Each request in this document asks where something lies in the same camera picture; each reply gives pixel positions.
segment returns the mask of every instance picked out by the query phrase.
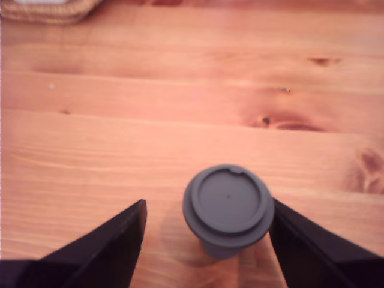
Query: gray plastic cap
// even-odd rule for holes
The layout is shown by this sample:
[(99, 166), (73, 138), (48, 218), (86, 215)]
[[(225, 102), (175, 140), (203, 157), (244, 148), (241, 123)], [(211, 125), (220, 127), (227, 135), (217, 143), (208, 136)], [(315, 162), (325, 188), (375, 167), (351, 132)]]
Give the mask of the gray plastic cap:
[(203, 247), (215, 258), (223, 259), (267, 233), (274, 203), (268, 188), (255, 174), (225, 164), (203, 170), (192, 179), (184, 194), (183, 212)]

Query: wooden plank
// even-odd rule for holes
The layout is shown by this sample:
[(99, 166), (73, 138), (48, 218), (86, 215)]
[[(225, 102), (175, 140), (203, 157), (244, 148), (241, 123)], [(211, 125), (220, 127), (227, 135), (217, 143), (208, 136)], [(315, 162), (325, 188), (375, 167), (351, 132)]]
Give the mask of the wooden plank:
[(12, 110), (2, 124), (4, 258), (41, 257), (145, 198), (149, 218), (133, 287), (284, 287), (268, 239), (213, 262), (184, 223), (187, 182), (227, 161), (258, 173), (276, 198), (325, 228), (384, 253), (384, 198), (330, 193), (353, 168), (352, 151), (380, 143), (372, 138)]
[(383, 92), (380, 16), (124, 7), (40, 32), (9, 24), (3, 69)]
[(241, 52), (166, 52), (59, 46), (4, 47), (5, 70), (87, 74), (135, 79), (243, 81), (284, 86), (322, 86), (332, 90), (382, 92), (384, 60), (364, 58), (327, 68), (306, 57), (249, 55)]
[(136, 173), (147, 178), (162, 171), (162, 179), (148, 180), (151, 185), (172, 186), (177, 177), (184, 185), (191, 171), (238, 163), (271, 186), (383, 192), (377, 178), (383, 140), (353, 134), (5, 110), (2, 141), (3, 160), (12, 163), (3, 177), (22, 175), (25, 181), (140, 185)]
[(384, 132), (381, 94), (9, 71), (3, 72), (2, 79), (1, 104), (6, 109), (338, 133)]

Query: cylindrical object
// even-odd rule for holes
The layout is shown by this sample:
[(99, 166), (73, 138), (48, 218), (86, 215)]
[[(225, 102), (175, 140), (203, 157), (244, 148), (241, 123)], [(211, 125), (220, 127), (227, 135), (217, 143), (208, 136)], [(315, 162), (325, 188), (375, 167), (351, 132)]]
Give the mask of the cylindrical object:
[(255, 174), (240, 166), (214, 166), (189, 183), (184, 218), (216, 259), (227, 259), (260, 240), (274, 217), (273, 198)]

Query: wooden table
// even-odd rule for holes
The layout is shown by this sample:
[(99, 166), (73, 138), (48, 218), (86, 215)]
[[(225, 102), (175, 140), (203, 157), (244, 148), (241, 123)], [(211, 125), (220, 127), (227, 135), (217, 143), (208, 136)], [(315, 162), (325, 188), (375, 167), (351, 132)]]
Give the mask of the wooden table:
[(268, 237), (215, 262), (184, 223), (188, 181), (220, 163), (383, 255), (384, 5), (337, 2), (2, 20), (2, 257), (42, 257), (144, 198), (132, 287), (285, 287)]

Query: wood knot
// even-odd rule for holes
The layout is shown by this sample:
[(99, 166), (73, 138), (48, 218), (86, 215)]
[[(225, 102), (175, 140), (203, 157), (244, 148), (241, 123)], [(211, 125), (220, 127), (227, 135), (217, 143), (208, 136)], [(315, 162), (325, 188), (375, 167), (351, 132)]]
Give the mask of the wood knot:
[(336, 64), (336, 63), (339, 63), (341, 61), (341, 59), (339, 58), (321, 58), (321, 57), (309, 57), (308, 58), (309, 61), (313, 62), (314, 64), (318, 65), (318, 66), (323, 66), (323, 67), (326, 67), (326, 66), (330, 66), (331, 64)]
[(384, 159), (371, 148), (356, 154), (357, 165), (347, 177), (347, 187), (352, 191), (384, 194)]

